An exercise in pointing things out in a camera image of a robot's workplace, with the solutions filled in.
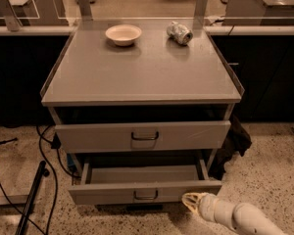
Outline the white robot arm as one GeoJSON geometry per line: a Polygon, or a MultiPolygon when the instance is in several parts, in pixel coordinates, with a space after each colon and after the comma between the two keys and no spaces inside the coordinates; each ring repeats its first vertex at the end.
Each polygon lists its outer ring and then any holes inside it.
{"type": "Polygon", "coordinates": [[[287,235],[249,203],[233,204],[209,193],[185,193],[182,202],[204,220],[223,225],[237,235],[287,235]]]}

